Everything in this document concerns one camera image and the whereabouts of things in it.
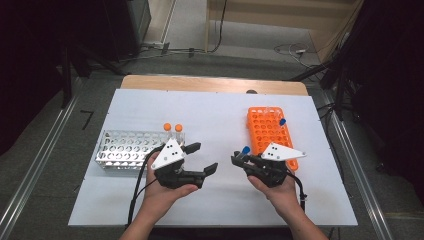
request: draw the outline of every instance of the silver test tube rack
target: silver test tube rack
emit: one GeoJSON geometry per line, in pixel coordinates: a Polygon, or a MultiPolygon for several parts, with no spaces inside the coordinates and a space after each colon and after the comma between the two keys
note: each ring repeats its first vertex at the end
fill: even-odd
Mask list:
{"type": "MultiPolygon", "coordinates": [[[[154,148],[165,144],[175,132],[145,132],[105,130],[103,132],[96,162],[104,169],[140,170],[144,158],[154,148]]],[[[185,135],[180,132],[180,145],[185,135]]]]}

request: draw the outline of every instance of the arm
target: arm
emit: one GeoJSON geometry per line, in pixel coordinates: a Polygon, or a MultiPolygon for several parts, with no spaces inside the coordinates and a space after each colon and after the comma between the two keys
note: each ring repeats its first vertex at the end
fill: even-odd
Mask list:
{"type": "Polygon", "coordinates": [[[162,187],[155,181],[156,177],[151,169],[151,165],[158,155],[159,153],[153,154],[147,162],[146,184],[154,182],[145,189],[140,210],[120,240],[147,240],[156,222],[168,212],[175,201],[198,189],[197,186],[190,184],[177,189],[162,187]]]}
{"type": "Polygon", "coordinates": [[[265,194],[266,198],[275,207],[278,215],[286,221],[294,239],[328,239],[300,207],[293,178],[286,177],[282,185],[274,188],[268,188],[254,176],[249,176],[248,179],[256,189],[265,194]]]}

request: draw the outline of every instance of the white triangular marker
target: white triangular marker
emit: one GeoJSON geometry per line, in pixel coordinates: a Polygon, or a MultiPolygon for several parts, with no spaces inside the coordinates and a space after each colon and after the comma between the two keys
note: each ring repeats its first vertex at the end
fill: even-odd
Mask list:
{"type": "Polygon", "coordinates": [[[153,162],[152,169],[156,170],[163,168],[171,163],[183,159],[185,156],[186,154],[183,150],[181,150],[177,140],[175,138],[170,138],[153,162]]]}
{"type": "Polygon", "coordinates": [[[284,161],[291,158],[306,157],[306,154],[296,149],[272,142],[265,149],[261,157],[266,160],[284,161]]]}

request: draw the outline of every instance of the hand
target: hand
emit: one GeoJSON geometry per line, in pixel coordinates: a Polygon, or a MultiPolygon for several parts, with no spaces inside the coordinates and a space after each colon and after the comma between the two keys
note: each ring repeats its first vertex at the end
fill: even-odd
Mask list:
{"type": "Polygon", "coordinates": [[[134,221],[121,236],[121,240],[147,240],[153,226],[171,208],[175,201],[196,191],[196,185],[184,185],[177,189],[162,187],[156,181],[151,168],[159,153],[154,153],[147,161],[146,185],[154,181],[144,190],[144,199],[134,221]]]}
{"type": "Polygon", "coordinates": [[[287,176],[283,184],[269,188],[261,180],[254,176],[248,176],[250,183],[263,194],[275,207],[278,215],[283,219],[287,219],[289,211],[294,208],[300,208],[296,197],[295,181],[292,177],[287,176]]]}
{"type": "MultiPolygon", "coordinates": [[[[158,155],[159,153],[154,153],[147,162],[146,185],[156,179],[151,165],[158,155]]],[[[198,190],[197,186],[192,184],[187,184],[177,189],[169,189],[162,187],[158,181],[155,181],[145,189],[143,203],[139,212],[145,213],[145,216],[150,221],[156,223],[168,212],[175,201],[196,190],[198,190]]]]}

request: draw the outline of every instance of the human hand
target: human hand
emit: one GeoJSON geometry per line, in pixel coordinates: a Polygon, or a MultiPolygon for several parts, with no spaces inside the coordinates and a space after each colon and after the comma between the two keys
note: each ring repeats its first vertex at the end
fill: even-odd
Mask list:
{"type": "Polygon", "coordinates": [[[257,190],[266,196],[283,219],[287,218],[290,211],[300,209],[296,197],[295,181],[292,177],[287,176],[281,185],[273,188],[269,188],[255,176],[248,176],[247,178],[257,190]]]}
{"type": "Polygon", "coordinates": [[[154,182],[146,187],[143,203],[137,214],[137,217],[138,215],[143,215],[142,218],[144,221],[148,221],[153,225],[168,212],[175,201],[198,190],[197,186],[192,184],[187,184],[177,189],[162,187],[159,182],[155,180],[156,177],[151,168],[152,163],[158,155],[159,152],[154,153],[147,162],[146,185],[152,181],[154,182]]]}

